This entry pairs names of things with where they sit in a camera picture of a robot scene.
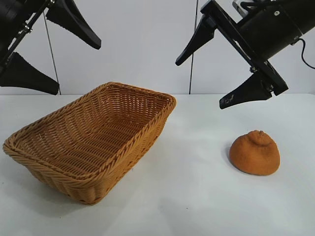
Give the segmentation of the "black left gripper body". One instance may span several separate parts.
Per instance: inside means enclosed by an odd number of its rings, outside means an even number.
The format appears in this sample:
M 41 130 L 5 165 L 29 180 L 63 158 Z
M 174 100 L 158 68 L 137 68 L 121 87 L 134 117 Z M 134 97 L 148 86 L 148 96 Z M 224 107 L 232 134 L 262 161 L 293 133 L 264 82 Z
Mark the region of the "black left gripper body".
M 14 50 L 52 0 L 2 0 L 0 2 L 0 67 L 8 67 Z

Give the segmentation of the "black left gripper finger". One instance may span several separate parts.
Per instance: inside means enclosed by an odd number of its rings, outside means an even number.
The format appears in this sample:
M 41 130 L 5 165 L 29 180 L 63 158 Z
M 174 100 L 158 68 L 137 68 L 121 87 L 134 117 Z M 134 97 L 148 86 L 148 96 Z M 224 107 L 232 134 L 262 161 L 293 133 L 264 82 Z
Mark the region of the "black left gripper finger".
M 58 82 L 38 71 L 17 52 L 0 65 L 0 86 L 33 89 L 52 95 L 58 94 L 60 88 Z
M 88 25 L 73 0 L 56 0 L 49 7 L 46 18 L 73 33 L 94 49 L 101 48 L 101 39 Z

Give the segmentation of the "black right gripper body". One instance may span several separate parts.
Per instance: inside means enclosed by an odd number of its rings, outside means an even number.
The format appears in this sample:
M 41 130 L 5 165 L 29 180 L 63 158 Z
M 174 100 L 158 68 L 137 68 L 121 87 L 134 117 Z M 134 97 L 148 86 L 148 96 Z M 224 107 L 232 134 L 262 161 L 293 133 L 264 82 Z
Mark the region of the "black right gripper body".
M 247 14 L 235 22 L 214 0 L 202 8 L 217 29 L 249 63 L 251 72 L 261 73 L 268 91 L 276 95 L 288 89 L 285 81 L 268 61 L 273 55 L 295 42 L 303 34 L 301 0 L 241 1 L 238 6 Z

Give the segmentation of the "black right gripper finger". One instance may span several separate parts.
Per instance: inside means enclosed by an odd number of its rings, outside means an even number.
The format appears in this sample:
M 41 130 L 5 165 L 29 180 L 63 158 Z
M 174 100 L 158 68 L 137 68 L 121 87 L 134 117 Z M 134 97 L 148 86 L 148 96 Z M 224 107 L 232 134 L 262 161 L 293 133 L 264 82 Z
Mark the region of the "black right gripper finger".
M 214 38 L 217 24 L 208 15 L 203 15 L 188 45 L 177 57 L 175 64 L 183 64 L 195 51 Z
M 219 107 L 225 109 L 241 103 L 263 101 L 272 97 L 265 87 L 265 77 L 253 73 L 245 82 L 219 100 Z

